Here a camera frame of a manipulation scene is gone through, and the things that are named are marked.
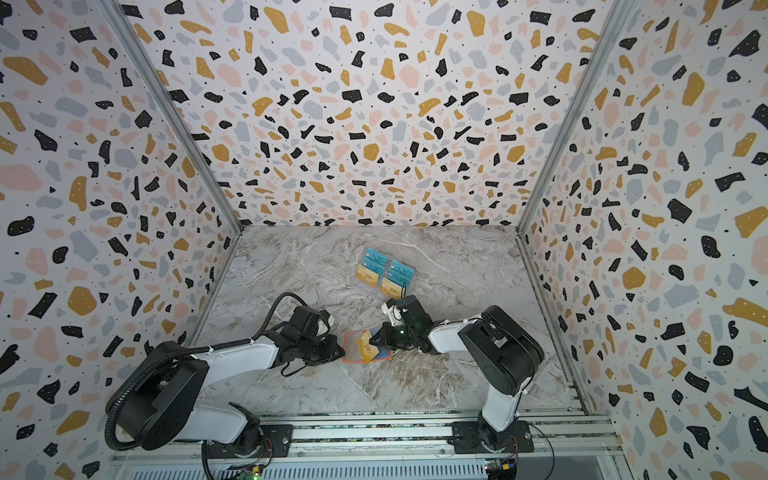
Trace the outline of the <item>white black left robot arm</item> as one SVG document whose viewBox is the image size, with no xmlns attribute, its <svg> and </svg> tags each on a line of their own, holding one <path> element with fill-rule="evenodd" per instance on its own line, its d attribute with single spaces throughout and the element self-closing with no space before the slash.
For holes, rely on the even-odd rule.
<svg viewBox="0 0 768 480">
<path fill-rule="evenodd" d="M 201 391 L 252 371 L 334 362 L 344 351 L 331 331 L 333 316 L 300 305 L 287 322 L 257 338 L 185 348 L 167 341 L 154 348 L 109 399 L 105 441 L 114 451 L 156 450 L 168 443 L 212 442 L 236 456 L 266 444 L 260 419 L 245 407 L 204 404 Z"/>
</svg>

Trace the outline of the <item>orange card wallet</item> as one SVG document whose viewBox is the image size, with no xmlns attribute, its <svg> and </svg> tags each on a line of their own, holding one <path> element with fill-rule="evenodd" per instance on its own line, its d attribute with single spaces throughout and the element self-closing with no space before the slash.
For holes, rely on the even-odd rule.
<svg viewBox="0 0 768 480">
<path fill-rule="evenodd" d="M 384 347 L 376 347 L 370 343 L 378 328 L 367 330 L 347 330 L 344 333 L 343 349 L 345 354 L 343 363 L 370 364 L 373 362 L 388 361 L 392 359 L 392 351 Z"/>
</svg>

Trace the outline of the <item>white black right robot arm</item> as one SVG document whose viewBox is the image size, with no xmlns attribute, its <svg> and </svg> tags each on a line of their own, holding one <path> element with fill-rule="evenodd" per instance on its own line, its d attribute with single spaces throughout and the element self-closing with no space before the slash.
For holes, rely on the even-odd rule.
<svg viewBox="0 0 768 480">
<path fill-rule="evenodd" d="M 387 320 L 372 335 L 370 345 L 430 355 L 471 355 L 489 382 L 478 429 L 487 445 L 497 447 L 516 423 L 522 395 L 545 359 L 539 343 L 496 305 L 455 321 L 432 320 L 413 295 L 390 299 L 382 310 Z"/>
</svg>

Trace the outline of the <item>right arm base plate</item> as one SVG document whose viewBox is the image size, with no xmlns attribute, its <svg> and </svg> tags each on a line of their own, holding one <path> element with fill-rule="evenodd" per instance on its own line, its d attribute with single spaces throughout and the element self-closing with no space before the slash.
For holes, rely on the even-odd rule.
<svg viewBox="0 0 768 480">
<path fill-rule="evenodd" d="M 482 417 L 473 421 L 451 424 L 451 435 L 447 440 L 457 454 L 513 454 L 534 451 L 529 424 L 514 420 L 501 432 L 494 430 Z"/>
</svg>

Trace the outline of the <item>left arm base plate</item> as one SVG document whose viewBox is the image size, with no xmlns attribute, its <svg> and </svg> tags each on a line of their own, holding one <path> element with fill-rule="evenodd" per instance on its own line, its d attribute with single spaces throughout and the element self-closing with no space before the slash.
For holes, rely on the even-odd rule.
<svg viewBox="0 0 768 480">
<path fill-rule="evenodd" d="M 294 427 L 291 424 L 246 426 L 232 443 L 206 442 L 208 459 L 269 460 L 288 456 Z"/>
</svg>

